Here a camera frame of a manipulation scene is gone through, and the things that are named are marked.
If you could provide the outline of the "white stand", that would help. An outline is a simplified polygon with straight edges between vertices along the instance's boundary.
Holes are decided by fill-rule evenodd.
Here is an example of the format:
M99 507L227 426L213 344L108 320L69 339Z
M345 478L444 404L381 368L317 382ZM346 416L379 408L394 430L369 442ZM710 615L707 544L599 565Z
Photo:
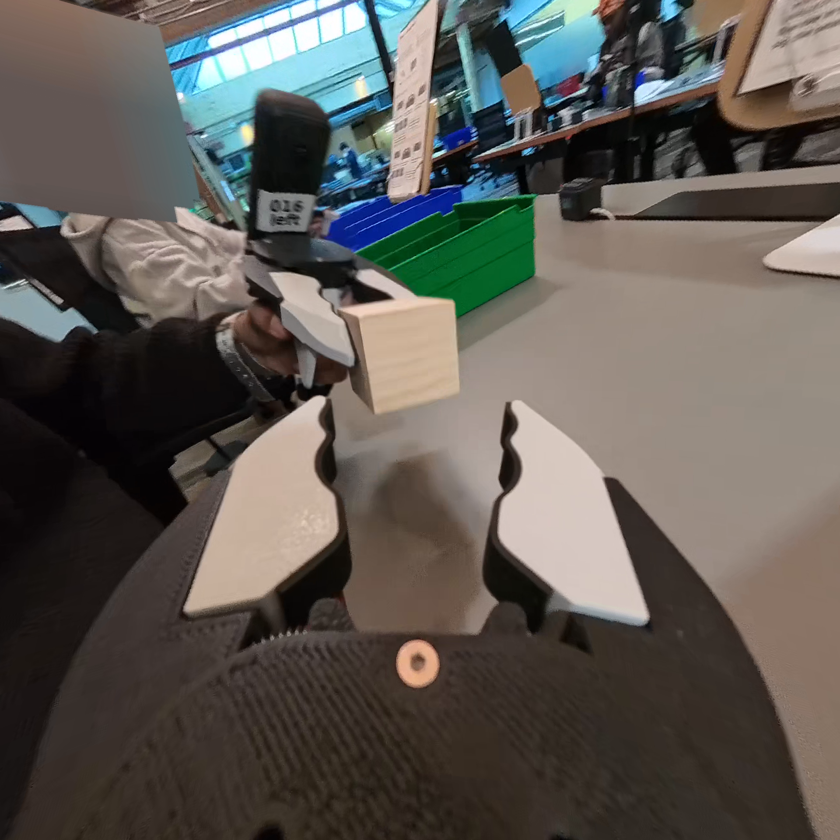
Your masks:
M839 279L839 216L814 227L763 257L765 268Z

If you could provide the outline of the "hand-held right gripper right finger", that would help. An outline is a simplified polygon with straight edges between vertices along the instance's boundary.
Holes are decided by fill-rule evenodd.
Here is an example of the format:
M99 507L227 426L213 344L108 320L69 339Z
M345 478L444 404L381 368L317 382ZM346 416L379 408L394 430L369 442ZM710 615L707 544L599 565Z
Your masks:
M607 487L581 446L523 401L505 405L500 494L482 578L536 633L553 615L647 627L650 611Z

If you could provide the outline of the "person's left hand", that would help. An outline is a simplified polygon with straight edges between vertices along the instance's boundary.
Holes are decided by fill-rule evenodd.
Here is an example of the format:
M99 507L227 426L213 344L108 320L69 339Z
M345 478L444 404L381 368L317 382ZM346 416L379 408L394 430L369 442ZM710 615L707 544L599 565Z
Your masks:
M302 380L298 348L280 316L262 302L233 313L225 320L234 349L246 368L261 380L296 376Z

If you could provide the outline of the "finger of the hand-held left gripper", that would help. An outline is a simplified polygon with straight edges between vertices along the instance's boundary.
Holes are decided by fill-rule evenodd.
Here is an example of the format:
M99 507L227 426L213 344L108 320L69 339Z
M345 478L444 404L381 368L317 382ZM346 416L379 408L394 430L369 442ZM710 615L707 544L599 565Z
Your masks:
M336 305L322 294L319 280L296 272L270 272L284 328L303 347L342 366L355 365L355 351Z
M382 301L405 301L416 297L400 281L378 269L353 269L341 292L337 309Z

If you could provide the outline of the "green plastic bin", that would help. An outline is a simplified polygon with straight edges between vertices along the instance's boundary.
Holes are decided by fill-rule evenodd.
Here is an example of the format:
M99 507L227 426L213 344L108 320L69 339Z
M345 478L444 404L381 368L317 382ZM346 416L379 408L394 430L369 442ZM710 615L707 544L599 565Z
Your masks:
M460 317L535 275L535 200L531 194L457 203L359 256L420 297L452 300Z

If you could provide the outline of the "person's left forearm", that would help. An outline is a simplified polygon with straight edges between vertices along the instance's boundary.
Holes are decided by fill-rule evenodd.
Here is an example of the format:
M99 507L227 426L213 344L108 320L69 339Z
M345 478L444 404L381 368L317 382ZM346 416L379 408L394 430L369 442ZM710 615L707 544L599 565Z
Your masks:
M2 455L35 443L115 466L236 413L249 396L219 353L219 317L54 341L1 324Z

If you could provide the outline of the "black charger box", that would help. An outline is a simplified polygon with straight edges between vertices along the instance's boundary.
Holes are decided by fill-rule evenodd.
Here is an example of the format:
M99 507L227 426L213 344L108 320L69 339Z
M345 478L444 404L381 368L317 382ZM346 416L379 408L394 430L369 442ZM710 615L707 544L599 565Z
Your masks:
M602 207L604 181L590 176L579 177L562 184L559 193L560 215L563 220L582 222Z

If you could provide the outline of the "wooden sheet board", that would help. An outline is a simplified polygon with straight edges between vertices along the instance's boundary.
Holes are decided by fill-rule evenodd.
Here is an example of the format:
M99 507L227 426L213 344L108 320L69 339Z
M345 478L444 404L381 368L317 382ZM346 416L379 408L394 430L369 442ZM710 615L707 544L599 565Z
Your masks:
M723 118L743 130L765 131L838 119L838 69L774 87L739 94L751 48L759 36L771 1L745 2L735 27L717 90Z
M525 140L541 130L543 97L529 64L520 64L500 79L513 118L515 140Z

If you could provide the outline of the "large wooden cube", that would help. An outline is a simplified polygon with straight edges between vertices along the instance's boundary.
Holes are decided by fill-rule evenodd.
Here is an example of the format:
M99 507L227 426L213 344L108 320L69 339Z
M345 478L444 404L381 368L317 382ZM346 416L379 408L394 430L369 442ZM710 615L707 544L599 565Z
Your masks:
M350 383L377 416L435 403L460 391L456 307L410 297L341 308L356 362Z

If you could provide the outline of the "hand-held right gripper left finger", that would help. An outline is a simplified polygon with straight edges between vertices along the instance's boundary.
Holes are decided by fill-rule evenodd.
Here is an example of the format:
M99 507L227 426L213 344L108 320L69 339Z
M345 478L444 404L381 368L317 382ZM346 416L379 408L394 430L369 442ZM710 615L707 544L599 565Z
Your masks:
M228 472L183 604L186 618L244 614L258 637L302 629L351 574L336 489L333 406L315 396L262 434Z

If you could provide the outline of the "wooden top table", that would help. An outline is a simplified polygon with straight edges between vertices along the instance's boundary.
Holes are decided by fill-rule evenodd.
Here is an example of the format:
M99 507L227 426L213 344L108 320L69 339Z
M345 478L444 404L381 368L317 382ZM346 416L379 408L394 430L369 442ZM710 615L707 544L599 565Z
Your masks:
M478 165L496 166L502 173L518 178L520 193L528 193L529 167L562 160L569 142L577 137L592 141L593 132L604 130L609 145L635 144L649 134L666 134L685 129L692 117L689 107L713 99L718 92L721 70L708 68L694 75L683 74L656 91L653 97L629 108L599 110L596 115L555 130L536 133L525 140L510 140L476 154Z

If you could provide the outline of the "instruction board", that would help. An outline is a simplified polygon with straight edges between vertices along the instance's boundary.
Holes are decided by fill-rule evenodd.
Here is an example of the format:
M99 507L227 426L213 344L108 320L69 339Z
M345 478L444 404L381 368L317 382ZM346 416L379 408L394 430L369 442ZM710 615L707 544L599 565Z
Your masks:
M426 2L397 40L387 179L387 195L392 204L424 195L428 189L434 134L431 83L438 19L438 2Z

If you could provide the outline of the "black desk mat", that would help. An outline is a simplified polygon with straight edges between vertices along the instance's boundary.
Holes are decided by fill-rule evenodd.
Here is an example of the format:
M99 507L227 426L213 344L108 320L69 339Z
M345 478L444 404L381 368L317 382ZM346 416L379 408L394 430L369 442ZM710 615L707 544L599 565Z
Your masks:
M674 222L821 223L839 214L836 182L680 191L604 205L616 218Z

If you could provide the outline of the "black panel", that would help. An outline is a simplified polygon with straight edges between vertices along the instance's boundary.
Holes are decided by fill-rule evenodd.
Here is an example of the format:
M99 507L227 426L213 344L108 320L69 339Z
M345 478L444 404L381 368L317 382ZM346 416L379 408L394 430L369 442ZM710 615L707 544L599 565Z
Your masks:
M520 50L505 20L486 32L484 46L499 77L506 76L523 64Z

